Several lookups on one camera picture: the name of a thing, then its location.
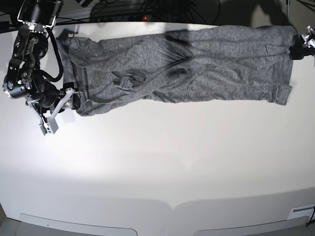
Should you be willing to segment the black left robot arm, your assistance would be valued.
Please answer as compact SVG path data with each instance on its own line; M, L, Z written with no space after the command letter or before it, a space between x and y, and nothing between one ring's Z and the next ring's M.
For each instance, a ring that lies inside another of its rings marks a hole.
M306 56L315 56L315 30L307 26L307 32L293 37L293 44L289 49L291 60L301 60Z

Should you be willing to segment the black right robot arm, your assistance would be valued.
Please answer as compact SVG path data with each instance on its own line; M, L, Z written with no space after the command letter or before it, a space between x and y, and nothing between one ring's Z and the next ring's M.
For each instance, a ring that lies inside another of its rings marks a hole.
M62 59L52 33L62 8L62 0L25 0L17 14L20 23L14 42L12 58L2 85L12 99L25 98L42 123L51 122L66 108L76 110L80 99L73 83L57 89L54 83L63 76ZM59 73L52 77L40 68L40 61L51 42L57 59Z

